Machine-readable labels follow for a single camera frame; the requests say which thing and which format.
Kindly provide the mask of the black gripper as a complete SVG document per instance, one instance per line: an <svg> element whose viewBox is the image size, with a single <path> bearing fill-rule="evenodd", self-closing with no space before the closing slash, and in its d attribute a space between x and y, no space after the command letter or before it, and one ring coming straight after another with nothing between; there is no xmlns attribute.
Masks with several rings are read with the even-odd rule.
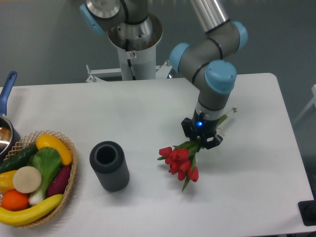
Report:
<svg viewBox="0 0 316 237"><path fill-rule="evenodd" d="M216 134L218 121L218 111L195 109L192 120L183 119L181 126L190 141L195 141L200 137L200 147L209 150L219 146L223 141L223 137Z"/></svg>

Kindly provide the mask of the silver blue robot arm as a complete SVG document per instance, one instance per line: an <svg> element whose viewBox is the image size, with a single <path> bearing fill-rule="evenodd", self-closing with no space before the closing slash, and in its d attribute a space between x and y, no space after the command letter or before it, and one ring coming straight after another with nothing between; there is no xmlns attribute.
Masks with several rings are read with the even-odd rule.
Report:
<svg viewBox="0 0 316 237"><path fill-rule="evenodd" d="M220 1L191 4L206 38L195 47L175 46L169 62L199 90L193 117L182 121L185 136L212 149L222 142L216 129L237 77L235 67L224 59L246 45L248 33L243 24L230 20ZM123 80L156 78L162 25L149 13L146 0L85 0L79 9L93 32L106 33L117 48Z"/></svg>

